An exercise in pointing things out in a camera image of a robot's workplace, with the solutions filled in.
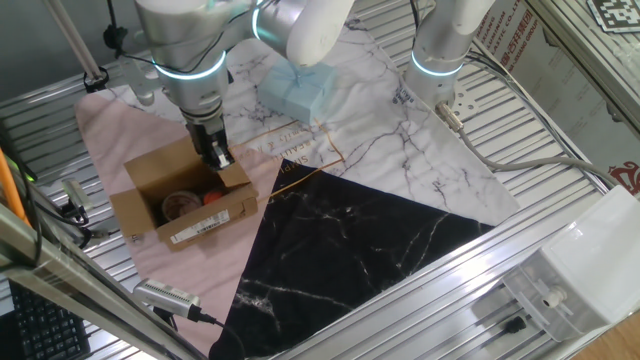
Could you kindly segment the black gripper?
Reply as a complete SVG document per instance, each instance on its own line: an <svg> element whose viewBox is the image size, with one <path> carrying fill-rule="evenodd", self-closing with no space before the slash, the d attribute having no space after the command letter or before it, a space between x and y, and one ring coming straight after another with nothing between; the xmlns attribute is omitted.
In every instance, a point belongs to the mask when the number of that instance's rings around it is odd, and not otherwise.
<svg viewBox="0 0 640 360"><path fill-rule="evenodd" d="M229 152L224 122L221 116L188 120L186 125L196 152L214 171L222 170L234 163Z"/></svg>

